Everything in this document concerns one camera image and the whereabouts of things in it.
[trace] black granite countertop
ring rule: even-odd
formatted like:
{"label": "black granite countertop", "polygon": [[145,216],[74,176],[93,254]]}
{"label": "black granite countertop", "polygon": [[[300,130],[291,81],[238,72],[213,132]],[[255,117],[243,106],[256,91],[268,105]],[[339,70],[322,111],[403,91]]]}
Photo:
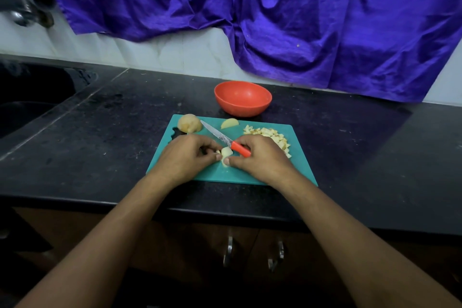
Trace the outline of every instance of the black granite countertop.
{"label": "black granite countertop", "polygon": [[[0,198],[107,212],[144,174],[175,113],[228,118],[219,79],[94,66],[99,79],[0,141]],[[373,229],[462,235],[462,107],[265,85],[255,121],[291,124],[319,187]],[[161,220],[303,230],[267,186],[189,182]]]}

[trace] bowl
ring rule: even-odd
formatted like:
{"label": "bowl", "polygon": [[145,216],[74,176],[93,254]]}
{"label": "bowl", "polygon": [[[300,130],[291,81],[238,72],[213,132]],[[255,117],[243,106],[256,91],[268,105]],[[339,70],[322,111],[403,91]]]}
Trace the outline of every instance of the bowl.
{"label": "bowl", "polygon": [[266,110],[273,96],[258,84],[231,81],[215,87],[215,98],[221,108],[230,115],[253,117]]}

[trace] purple cloth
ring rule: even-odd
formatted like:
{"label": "purple cloth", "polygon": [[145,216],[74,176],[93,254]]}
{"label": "purple cloth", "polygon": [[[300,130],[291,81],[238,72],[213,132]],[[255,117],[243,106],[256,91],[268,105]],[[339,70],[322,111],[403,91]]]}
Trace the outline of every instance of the purple cloth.
{"label": "purple cloth", "polygon": [[266,78],[422,101],[462,38],[462,0],[57,0],[76,34],[220,27]]}

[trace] cabinet handle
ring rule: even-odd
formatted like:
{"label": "cabinet handle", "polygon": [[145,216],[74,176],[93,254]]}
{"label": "cabinet handle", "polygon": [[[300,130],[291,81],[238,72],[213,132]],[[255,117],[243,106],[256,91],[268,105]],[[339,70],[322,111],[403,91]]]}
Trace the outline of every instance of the cabinet handle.
{"label": "cabinet handle", "polygon": [[231,262],[231,254],[232,254],[232,236],[228,237],[228,248],[226,249],[226,253],[223,256],[223,267],[228,267]]}
{"label": "cabinet handle", "polygon": [[276,260],[268,259],[268,268],[270,272],[274,272],[276,266],[284,260],[284,244],[282,241],[278,242],[279,254]]}

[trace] forearm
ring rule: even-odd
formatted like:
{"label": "forearm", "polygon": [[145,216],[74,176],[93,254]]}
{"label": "forearm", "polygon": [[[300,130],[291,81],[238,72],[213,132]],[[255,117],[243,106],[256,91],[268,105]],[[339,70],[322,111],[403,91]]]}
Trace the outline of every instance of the forearm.
{"label": "forearm", "polygon": [[278,188],[296,208],[358,307],[460,307],[440,284],[301,175]]}
{"label": "forearm", "polygon": [[137,240],[169,189],[153,175],[140,180],[18,307],[109,307]]}

